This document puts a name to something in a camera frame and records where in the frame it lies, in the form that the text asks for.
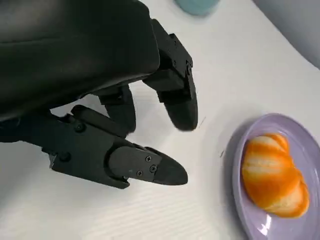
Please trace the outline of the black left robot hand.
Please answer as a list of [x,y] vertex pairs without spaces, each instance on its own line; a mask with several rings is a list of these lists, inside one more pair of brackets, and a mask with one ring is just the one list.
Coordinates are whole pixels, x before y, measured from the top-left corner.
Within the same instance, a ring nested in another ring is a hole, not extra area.
[[193,59],[138,0],[0,3],[0,140],[39,146],[53,171],[125,189],[129,179],[188,182],[168,155],[127,140],[129,85],[156,91],[174,126],[193,131]]

